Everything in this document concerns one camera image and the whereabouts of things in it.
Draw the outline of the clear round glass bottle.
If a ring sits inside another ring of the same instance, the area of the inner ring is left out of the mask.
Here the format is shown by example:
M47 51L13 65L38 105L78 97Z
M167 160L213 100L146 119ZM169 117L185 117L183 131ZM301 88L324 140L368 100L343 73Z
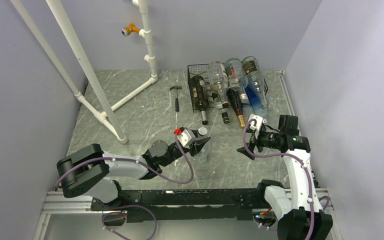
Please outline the clear round glass bottle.
M221 105L224 109L229 107L229 102L227 99L227 90L228 90L228 76L225 72L224 65L220 61L210 62L207 67L209 82L211 84L211 89L217 93L220 98Z

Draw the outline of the clear bottle red black label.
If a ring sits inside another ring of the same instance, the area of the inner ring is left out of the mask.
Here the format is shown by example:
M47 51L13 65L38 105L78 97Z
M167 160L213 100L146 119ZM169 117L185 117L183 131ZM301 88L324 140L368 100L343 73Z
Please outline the clear bottle red black label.
M228 77L229 87L239 94L242 103L248 104L249 98L245 91L248 86L248 78L243 69L242 61L236 57L229 58L224 63L224 69Z

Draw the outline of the clear glass bottle silver cap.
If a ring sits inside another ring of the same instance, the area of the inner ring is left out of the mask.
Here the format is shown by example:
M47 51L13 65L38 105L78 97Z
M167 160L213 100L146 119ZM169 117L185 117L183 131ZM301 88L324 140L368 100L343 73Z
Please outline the clear glass bottle silver cap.
M211 148L210 134L206 127L200 127L196 132L194 145L189 152L193 166L200 166L207 162Z

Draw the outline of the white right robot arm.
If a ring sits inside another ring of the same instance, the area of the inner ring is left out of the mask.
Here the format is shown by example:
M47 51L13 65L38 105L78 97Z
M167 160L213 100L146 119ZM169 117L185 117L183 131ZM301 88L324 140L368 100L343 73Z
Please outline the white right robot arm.
M279 181L262 180L255 194L256 203L269 207L277 221L279 240L325 240L332 227L333 218L317 196L311 174L311 146L307 137L301 136L299 118L294 115L280 115L278 128L266 125L261 116L251 114L243 134L250 134L249 141L237 149L251 160L262 158L254 149L277 150L265 158L280 156L288 172L290 194Z

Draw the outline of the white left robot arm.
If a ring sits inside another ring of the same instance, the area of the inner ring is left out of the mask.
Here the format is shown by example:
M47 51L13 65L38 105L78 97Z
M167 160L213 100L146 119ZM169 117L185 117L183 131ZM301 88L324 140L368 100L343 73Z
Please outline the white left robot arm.
M123 193L120 183L110 177L138 180L160 177L171 183L188 184L195 175L190 157L198 155L210 139L204 127L198 130L180 127L174 131L172 144L157 140L140 156L112 154L93 143L57 162L59 178L55 188L61 188L65 198L89 196L117 210L128 203L129 196ZM190 178L181 181L164 176L162 168L181 157L190 166Z

